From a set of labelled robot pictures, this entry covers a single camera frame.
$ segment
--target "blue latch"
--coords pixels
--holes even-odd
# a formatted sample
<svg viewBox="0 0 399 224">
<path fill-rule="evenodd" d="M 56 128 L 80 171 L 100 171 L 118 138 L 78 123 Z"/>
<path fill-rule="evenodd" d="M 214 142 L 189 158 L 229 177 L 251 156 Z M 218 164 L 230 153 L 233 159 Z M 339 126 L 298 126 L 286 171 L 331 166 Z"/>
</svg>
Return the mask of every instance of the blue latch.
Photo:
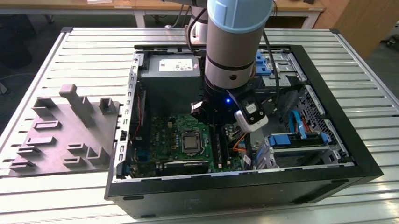
<svg viewBox="0 0 399 224">
<path fill-rule="evenodd" d="M 258 51 L 255 56 L 257 62 L 257 75 L 258 76 L 270 76 L 273 71 L 266 66 L 266 59 L 263 58 L 262 53 Z"/>
</svg>

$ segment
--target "cable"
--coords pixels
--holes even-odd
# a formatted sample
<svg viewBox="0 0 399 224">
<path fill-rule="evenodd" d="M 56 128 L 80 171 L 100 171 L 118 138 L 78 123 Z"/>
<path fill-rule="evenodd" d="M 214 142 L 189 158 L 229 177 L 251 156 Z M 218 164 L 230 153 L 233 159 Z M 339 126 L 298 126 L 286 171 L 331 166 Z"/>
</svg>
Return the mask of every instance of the cable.
<svg viewBox="0 0 399 224">
<path fill-rule="evenodd" d="M 279 97 L 281 97 L 279 72 L 278 72 L 277 67 L 275 67 L 275 58 L 274 58 L 274 54 L 273 54 L 273 50 L 271 50 L 271 47 L 270 47 L 270 43 L 269 43 L 269 39 L 267 39 L 267 35 L 266 35 L 265 30 L 263 30 L 263 38 L 265 38 L 266 47 L 267 47 L 267 51 L 269 51 L 270 61 L 271 61 L 273 68 L 274 68 L 274 75 L 275 75 L 275 101 L 279 102 Z"/>
<path fill-rule="evenodd" d="M 183 23 L 182 23 L 182 27 L 185 27 L 185 24 L 186 24 L 186 18 L 187 18 L 187 15 L 189 15 L 189 12 L 191 11 L 191 6 L 189 6 L 189 9 L 186 11 L 186 14 L 185 14 L 185 18 L 183 18 Z"/>
<path fill-rule="evenodd" d="M 181 12 L 179 12 L 179 15 L 178 15 L 175 24 L 174 24 L 174 25 L 166 25 L 166 26 L 164 26 L 167 29 L 173 29 L 173 28 L 175 28 L 175 26 L 178 25 L 179 18 L 181 18 L 182 12 L 183 12 L 183 7 L 185 7 L 185 5 L 182 4 L 182 8 L 181 8 Z"/>
<path fill-rule="evenodd" d="M 277 16 L 277 12 L 279 11 L 279 8 L 278 8 L 278 6 L 277 6 L 277 2 L 275 2 L 275 0 L 274 0 L 274 4 L 275 4 L 275 16 Z"/>
<path fill-rule="evenodd" d="M 193 23 L 189 26 L 189 30 L 187 30 L 187 44 L 189 44 L 189 49 L 193 52 L 193 54 L 195 54 L 195 50 L 193 49 L 193 44 L 191 44 L 191 30 L 193 30 L 194 24 L 199 21 L 199 19 L 201 19 L 202 15 L 205 14 L 206 11 L 207 11 L 207 9 L 205 8 L 202 10 L 202 12 L 199 13 L 199 16 L 195 17 Z"/>
<path fill-rule="evenodd" d="M 0 78 L 0 80 L 11 78 L 14 76 L 27 76 L 27 75 L 31 76 L 31 75 L 36 75 L 36 74 L 35 73 L 14 74 L 14 75 L 10 75 L 10 76 L 6 76 L 6 77 Z"/>
<path fill-rule="evenodd" d="M 242 151 L 242 152 L 247 151 L 245 148 L 238 148 L 239 142 L 243 140 L 246 135 L 247 135 L 247 133 L 243 134 L 243 136 L 239 138 L 238 142 L 235 143 L 235 146 L 233 147 L 233 151 Z"/>
</svg>

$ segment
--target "black cable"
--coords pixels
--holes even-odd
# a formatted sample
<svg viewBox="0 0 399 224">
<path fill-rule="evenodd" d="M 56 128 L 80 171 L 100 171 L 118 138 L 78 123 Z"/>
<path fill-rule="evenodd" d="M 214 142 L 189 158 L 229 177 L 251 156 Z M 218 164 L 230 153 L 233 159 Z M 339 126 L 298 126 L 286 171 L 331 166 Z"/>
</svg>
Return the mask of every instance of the black cable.
<svg viewBox="0 0 399 224">
<path fill-rule="evenodd" d="M 191 44 L 191 30 L 193 30 L 194 24 L 199 21 L 199 19 L 201 19 L 202 15 L 205 14 L 206 11 L 207 11 L 207 9 L 205 8 L 202 10 L 202 12 L 199 13 L 199 16 L 195 17 L 193 23 L 189 26 L 189 30 L 187 30 L 187 44 L 189 44 L 189 49 L 193 52 L 193 54 L 195 54 L 195 51 L 193 49 L 193 44 Z"/>
<path fill-rule="evenodd" d="M 191 11 L 191 6 L 189 6 L 189 9 L 186 11 L 186 14 L 185 14 L 185 18 L 183 18 L 183 23 L 182 23 L 182 27 L 185 27 L 185 24 L 186 24 L 186 18 L 187 18 L 187 15 L 189 15 L 189 12 Z"/>
<path fill-rule="evenodd" d="M 177 18 L 177 20 L 175 20 L 175 23 L 174 23 L 174 25 L 171 25 L 171 27 L 170 27 L 169 29 L 175 28 L 175 26 L 178 25 L 179 18 L 181 18 L 182 12 L 183 12 L 183 7 L 185 7 L 185 5 L 182 4 L 181 12 L 179 12 L 178 18 Z"/>
<path fill-rule="evenodd" d="M 266 47 L 267 47 L 267 51 L 269 51 L 269 57 L 270 57 L 270 62 L 273 64 L 273 68 L 274 68 L 274 75 L 275 75 L 275 101 L 279 101 L 279 97 L 281 97 L 281 80 L 279 80 L 279 72 L 277 70 L 275 67 L 275 58 L 274 58 L 274 54 L 273 54 L 273 50 L 270 47 L 270 43 L 269 43 L 269 39 L 267 39 L 267 35 L 266 32 L 263 30 L 263 39 L 266 42 Z"/>
</svg>

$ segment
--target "floor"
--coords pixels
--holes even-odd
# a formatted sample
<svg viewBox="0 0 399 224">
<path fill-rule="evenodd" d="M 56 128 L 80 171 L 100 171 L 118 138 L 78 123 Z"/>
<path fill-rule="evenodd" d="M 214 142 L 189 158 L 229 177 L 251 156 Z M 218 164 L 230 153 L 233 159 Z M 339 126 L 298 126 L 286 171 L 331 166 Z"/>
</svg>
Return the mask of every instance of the floor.
<svg viewBox="0 0 399 224">
<path fill-rule="evenodd" d="M 12 117 L 12 113 L 19 106 L 19 102 L 30 87 L 35 74 L 48 55 L 48 51 L 58 38 L 63 27 L 135 27 L 135 19 L 130 15 L 56 15 L 55 23 L 47 24 L 44 16 L 31 15 L 30 20 L 36 30 L 36 37 L 26 41 L 27 48 L 32 54 L 32 62 L 22 69 L 11 70 L 0 64 L 0 80 L 12 74 L 27 74 L 12 76 L 2 80 L 2 83 L 11 89 L 8 96 L 0 96 L 0 133 Z M 148 27 L 163 27 L 173 24 L 177 16 L 160 18 L 159 22 L 155 18 L 146 16 L 146 25 Z M 397 97 L 399 97 L 399 51 L 389 49 L 381 44 L 374 50 L 367 63 L 379 75 L 381 79 L 391 89 Z"/>
</svg>

